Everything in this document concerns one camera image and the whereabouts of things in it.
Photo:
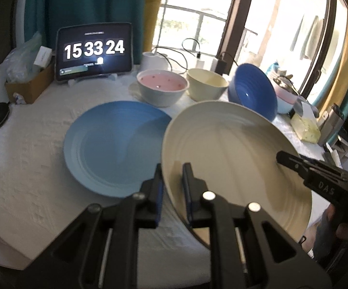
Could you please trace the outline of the cream plate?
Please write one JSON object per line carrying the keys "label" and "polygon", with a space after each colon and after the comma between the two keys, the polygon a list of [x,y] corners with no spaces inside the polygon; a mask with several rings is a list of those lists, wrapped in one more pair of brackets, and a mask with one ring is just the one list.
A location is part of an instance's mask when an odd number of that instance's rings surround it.
{"label": "cream plate", "polygon": [[166,128],[161,167],[170,215],[184,244],[206,250],[209,234],[188,225],[182,166],[190,163],[196,178],[228,202],[257,202],[295,240],[308,226],[312,193],[298,174],[277,163],[280,151],[296,155],[292,143],[263,116],[231,102],[191,105]]}

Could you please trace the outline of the light blue plate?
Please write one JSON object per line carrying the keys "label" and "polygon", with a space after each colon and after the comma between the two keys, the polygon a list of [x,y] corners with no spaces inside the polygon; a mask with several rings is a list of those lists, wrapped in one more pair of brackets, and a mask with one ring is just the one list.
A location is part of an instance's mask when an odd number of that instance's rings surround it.
{"label": "light blue plate", "polygon": [[112,198],[127,197],[153,178],[170,121],[165,112],[142,102],[95,106],[66,133],[66,166],[88,190]]}

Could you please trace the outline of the pink speckled bowl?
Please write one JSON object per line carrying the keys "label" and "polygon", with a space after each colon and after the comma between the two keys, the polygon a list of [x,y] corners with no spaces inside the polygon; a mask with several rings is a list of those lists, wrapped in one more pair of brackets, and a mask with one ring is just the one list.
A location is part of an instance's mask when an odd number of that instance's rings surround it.
{"label": "pink speckled bowl", "polygon": [[158,108],[174,105],[190,86],[181,75],[164,70],[145,70],[136,78],[142,99]]}

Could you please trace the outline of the cream bowl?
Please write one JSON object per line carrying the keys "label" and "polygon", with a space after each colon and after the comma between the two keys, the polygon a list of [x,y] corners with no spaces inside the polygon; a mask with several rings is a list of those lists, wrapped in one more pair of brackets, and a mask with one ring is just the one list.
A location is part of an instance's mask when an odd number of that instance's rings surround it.
{"label": "cream bowl", "polygon": [[221,75],[204,69],[187,70],[188,95],[196,102],[218,100],[229,86]]}

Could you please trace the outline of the dark blue bowl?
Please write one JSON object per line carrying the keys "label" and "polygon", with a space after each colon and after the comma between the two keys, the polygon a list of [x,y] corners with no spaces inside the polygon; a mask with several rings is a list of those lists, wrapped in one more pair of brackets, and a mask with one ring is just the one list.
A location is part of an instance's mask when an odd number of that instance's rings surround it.
{"label": "dark blue bowl", "polygon": [[277,116],[278,101],[268,77],[255,65],[243,63],[227,88],[230,102],[245,106],[272,122]]}

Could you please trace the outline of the pink and blue stacked bowls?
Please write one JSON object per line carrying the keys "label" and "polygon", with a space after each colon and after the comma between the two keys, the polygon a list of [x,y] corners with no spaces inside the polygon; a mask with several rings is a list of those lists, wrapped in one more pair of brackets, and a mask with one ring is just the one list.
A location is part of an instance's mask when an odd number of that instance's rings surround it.
{"label": "pink and blue stacked bowls", "polygon": [[273,78],[272,85],[277,96],[279,114],[289,113],[299,96],[298,92],[294,89],[291,81],[285,76],[277,76]]}

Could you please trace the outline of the steel thermos bottle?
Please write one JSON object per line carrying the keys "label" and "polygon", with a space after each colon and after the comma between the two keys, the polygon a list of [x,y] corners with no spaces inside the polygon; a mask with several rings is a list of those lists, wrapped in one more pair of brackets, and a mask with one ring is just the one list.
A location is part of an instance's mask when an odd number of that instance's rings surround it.
{"label": "steel thermos bottle", "polygon": [[344,114],[337,104],[332,104],[332,106],[322,113],[318,121],[318,127],[320,129],[318,145],[324,146],[332,137],[333,133],[340,129],[343,122]]}

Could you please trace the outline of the yellow tissue box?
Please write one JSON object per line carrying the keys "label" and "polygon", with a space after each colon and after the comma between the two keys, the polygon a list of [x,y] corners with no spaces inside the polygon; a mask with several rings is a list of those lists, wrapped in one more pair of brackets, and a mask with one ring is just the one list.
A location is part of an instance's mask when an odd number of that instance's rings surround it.
{"label": "yellow tissue box", "polygon": [[298,100],[293,106],[293,110],[295,113],[291,118],[291,126],[298,138],[303,142],[317,144],[321,133],[311,105]]}

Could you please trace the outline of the black power adapter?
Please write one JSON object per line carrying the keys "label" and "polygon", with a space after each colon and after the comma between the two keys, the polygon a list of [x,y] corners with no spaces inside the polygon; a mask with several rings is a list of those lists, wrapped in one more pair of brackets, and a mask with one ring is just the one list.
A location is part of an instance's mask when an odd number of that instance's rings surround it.
{"label": "black power adapter", "polygon": [[223,75],[225,73],[227,62],[223,59],[217,59],[214,71],[216,74]]}

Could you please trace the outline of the white lamp base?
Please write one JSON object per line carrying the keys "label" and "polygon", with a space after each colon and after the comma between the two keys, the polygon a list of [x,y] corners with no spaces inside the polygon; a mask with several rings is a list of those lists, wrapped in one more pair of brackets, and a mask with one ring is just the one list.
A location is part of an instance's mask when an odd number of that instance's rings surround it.
{"label": "white lamp base", "polygon": [[153,52],[142,53],[141,63],[139,66],[140,71],[146,70],[163,70],[167,71],[169,69],[168,60],[164,55]]}

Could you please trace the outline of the white phone charger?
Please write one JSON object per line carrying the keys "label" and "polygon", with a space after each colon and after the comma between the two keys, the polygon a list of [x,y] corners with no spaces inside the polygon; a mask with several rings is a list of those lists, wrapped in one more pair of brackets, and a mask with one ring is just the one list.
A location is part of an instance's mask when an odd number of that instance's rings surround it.
{"label": "white phone charger", "polygon": [[195,68],[196,69],[203,69],[204,65],[205,65],[205,62],[201,58],[201,53],[198,52],[197,55],[196,55],[196,66],[195,66]]}

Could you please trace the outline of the hanging teal towel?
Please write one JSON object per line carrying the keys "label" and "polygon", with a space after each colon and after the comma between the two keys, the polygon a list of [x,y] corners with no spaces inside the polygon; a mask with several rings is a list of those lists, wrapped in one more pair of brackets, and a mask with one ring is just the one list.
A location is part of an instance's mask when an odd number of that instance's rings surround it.
{"label": "hanging teal towel", "polygon": [[312,59],[321,36],[323,19],[317,15],[304,15],[295,32],[290,50],[300,60]]}

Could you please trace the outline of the cardboard box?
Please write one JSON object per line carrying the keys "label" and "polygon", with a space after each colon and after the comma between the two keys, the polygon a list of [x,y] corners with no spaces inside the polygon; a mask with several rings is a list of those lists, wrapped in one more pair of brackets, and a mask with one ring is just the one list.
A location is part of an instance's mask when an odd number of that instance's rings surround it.
{"label": "cardboard box", "polygon": [[9,101],[17,105],[31,105],[43,93],[55,79],[54,63],[41,71],[30,82],[4,84]]}

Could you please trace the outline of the tablet showing clock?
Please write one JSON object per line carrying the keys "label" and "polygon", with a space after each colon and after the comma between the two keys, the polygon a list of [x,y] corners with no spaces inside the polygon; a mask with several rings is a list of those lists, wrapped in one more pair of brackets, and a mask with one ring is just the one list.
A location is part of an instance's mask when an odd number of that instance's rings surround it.
{"label": "tablet showing clock", "polygon": [[132,67],[130,23],[70,26],[57,32],[55,79],[58,82],[126,73]]}

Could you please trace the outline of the small white box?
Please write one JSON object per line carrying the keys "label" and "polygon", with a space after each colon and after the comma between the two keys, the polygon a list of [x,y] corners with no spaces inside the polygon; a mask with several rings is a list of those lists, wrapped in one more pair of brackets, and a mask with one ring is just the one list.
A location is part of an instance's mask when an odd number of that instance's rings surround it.
{"label": "small white box", "polygon": [[45,69],[49,66],[53,56],[53,51],[51,48],[40,46],[39,51],[34,60],[34,65],[41,69]]}

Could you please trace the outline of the clear plastic bag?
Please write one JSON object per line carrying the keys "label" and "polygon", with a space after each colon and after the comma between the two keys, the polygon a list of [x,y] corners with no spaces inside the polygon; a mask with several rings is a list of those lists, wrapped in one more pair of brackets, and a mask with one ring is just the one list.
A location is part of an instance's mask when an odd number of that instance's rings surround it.
{"label": "clear plastic bag", "polygon": [[42,36],[37,31],[33,37],[13,49],[5,58],[2,68],[6,73],[6,80],[11,84],[24,84],[32,80],[40,68],[34,65],[42,43]]}

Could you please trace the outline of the yellow curtain left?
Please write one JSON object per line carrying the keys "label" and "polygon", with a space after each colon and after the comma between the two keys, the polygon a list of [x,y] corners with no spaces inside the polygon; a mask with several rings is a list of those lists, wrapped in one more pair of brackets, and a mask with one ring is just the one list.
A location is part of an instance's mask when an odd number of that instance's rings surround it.
{"label": "yellow curtain left", "polygon": [[143,25],[143,52],[151,51],[160,5],[161,0],[145,0]]}

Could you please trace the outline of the teal curtain left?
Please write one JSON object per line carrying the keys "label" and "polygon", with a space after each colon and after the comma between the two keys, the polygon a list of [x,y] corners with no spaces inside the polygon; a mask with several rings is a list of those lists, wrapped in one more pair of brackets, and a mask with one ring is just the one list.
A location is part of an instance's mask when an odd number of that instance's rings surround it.
{"label": "teal curtain left", "polygon": [[134,64],[143,52],[145,0],[26,0],[24,37],[38,32],[44,46],[54,49],[57,31],[62,27],[105,22],[132,24]]}

